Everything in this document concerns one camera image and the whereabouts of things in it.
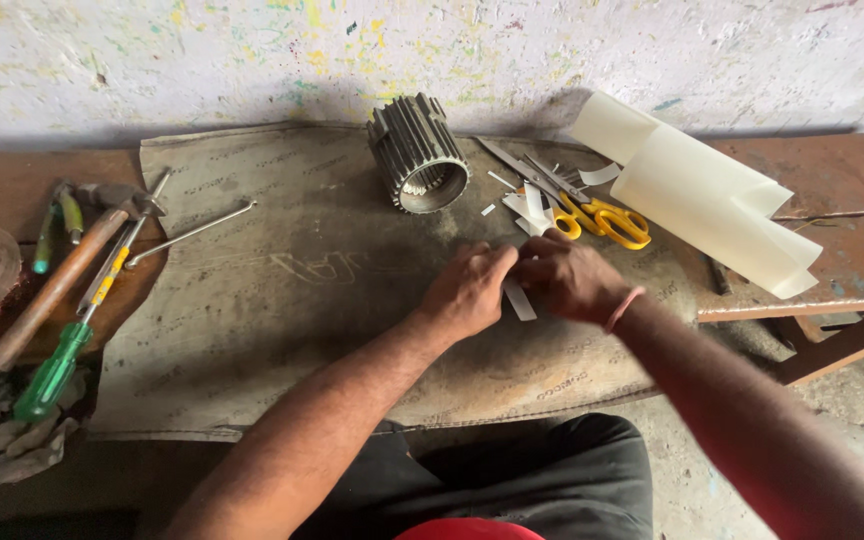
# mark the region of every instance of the paint-splattered wall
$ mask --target paint-splattered wall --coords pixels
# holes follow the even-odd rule
[[[437,96],[553,137],[601,88],[691,133],[864,129],[864,0],[0,0],[0,148]]]

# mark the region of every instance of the hammer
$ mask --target hammer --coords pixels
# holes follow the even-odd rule
[[[75,197],[78,202],[105,209],[105,212],[0,338],[0,371],[12,369],[19,354],[45,319],[126,220],[166,215],[165,208],[156,197],[124,183],[81,185],[76,189]]]

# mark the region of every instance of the screwdriver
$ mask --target screwdriver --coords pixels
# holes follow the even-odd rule
[[[169,180],[172,171],[168,170],[165,176],[155,185],[155,191],[152,197],[156,199],[162,193],[165,187],[165,182]],[[106,299],[106,294],[113,286],[119,270],[122,269],[122,264],[125,263],[126,257],[129,255],[129,248],[132,247],[133,241],[138,236],[138,231],[142,224],[145,223],[147,215],[143,214],[138,221],[127,228],[123,235],[125,242],[119,247],[118,253],[115,255],[112,264],[107,270],[102,272],[102,280],[95,294],[89,302],[88,309],[81,316],[77,323],[69,323],[62,329],[58,336],[58,347],[55,352],[45,360],[35,372],[35,376],[31,379],[29,387],[22,392],[18,401],[15,402],[15,407],[12,409],[12,416],[20,422],[39,422],[49,415],[49,411],[59,401],[63,391],[66,390],[66,385],[75,372],[75,360],[79,355],[79,351],[89,343],[92,338],[92,327],[89,326],[89,321],[96,309],[102,304],[102,300]]]

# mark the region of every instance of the person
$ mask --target person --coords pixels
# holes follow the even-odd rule
[[[448,448],[429,468],[408,455],[401,433],[370,438],[439,355],[498,321],[507,274],[543,294],[550,313],[611,322],[778,537],[864,538],[858,458],[783,387],[633,294],[597,251],[554,228],[518,251],[462,246],[400,324],[273,405],[176,513],[167,536],[652,538],[648,458],[624,419],[588,414],[543,437]]]

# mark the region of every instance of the black pants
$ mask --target black pants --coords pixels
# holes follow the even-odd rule
[[[394,538],[442,517],[522,525],[547,540],[652,538],[652,473],[632,423],[585,414],[543,436],[408,455],[374,435],[293,538]]]

